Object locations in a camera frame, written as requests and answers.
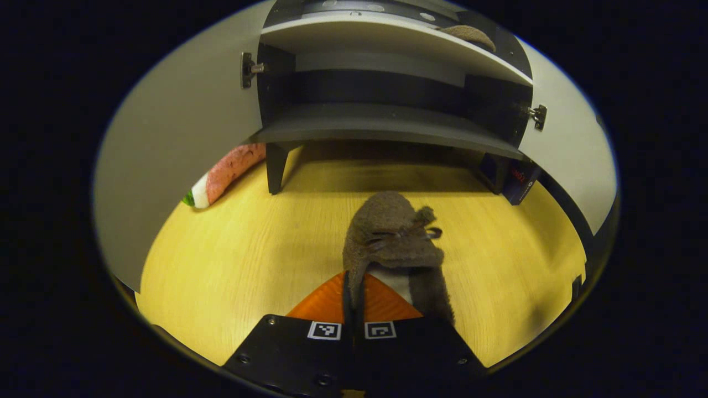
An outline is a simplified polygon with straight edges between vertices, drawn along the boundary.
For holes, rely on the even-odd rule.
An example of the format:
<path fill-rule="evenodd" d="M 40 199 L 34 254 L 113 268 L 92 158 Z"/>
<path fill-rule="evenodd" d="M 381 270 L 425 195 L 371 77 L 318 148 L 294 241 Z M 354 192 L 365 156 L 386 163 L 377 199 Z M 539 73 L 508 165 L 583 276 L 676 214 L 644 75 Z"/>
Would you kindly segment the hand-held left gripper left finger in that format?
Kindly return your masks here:
<path fill-rule="evenodd" d="M 335 275 L 286 316 L 264 315 L 223 368 L 273 395 L 342 397 L 353 344 L 346 280 Z"/>

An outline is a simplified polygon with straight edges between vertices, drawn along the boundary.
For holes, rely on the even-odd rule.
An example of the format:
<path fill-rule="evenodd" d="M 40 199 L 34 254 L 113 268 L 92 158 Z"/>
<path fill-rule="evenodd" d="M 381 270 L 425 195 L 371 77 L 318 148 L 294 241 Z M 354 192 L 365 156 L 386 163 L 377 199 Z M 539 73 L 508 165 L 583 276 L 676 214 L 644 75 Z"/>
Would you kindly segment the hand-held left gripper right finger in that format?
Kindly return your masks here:
<path fill-rule="evenodd" d="M 352 388 L 366 397 L 465 397 L 488 368 L 447 320 L 365 275 L 352 297 Z"/>

